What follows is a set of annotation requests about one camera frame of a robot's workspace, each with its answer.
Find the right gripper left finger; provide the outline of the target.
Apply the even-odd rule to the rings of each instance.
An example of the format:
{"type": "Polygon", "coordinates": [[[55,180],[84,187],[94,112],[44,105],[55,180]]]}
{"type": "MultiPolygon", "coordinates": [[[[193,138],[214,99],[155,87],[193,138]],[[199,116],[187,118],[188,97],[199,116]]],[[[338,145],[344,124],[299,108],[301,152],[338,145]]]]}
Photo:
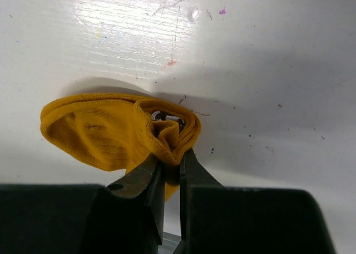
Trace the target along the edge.
{"type": "Polygon", "coordinates": [[[2,253],[157,253],[165,181],[153,155],[107,185],[1,185],[2,253]]]}

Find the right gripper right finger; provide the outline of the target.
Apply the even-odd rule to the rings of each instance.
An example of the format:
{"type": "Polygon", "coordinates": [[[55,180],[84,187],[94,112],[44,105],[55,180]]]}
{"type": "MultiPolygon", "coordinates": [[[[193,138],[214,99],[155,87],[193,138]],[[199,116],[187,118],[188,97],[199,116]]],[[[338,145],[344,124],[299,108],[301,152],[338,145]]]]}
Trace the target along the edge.
{"type": "Polygon", "coordinates": [[[182,253],[334,253],[322,211],[305,190],[225,187],[193,150],[180,163],[182,253]]]}

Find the mustard yellow sock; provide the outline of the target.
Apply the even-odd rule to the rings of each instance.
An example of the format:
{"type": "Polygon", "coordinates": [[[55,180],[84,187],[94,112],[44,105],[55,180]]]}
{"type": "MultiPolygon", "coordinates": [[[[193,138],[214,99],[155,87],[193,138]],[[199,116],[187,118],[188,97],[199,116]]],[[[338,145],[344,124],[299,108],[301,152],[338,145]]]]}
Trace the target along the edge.
{"type": "Polygon", "coordinates": [[[132,171],[149,155],[177,167],[201,132],[189,109],[120,93],[77,94],[47,104],[43,137],[73,158],[104,171],[132,171]]]}

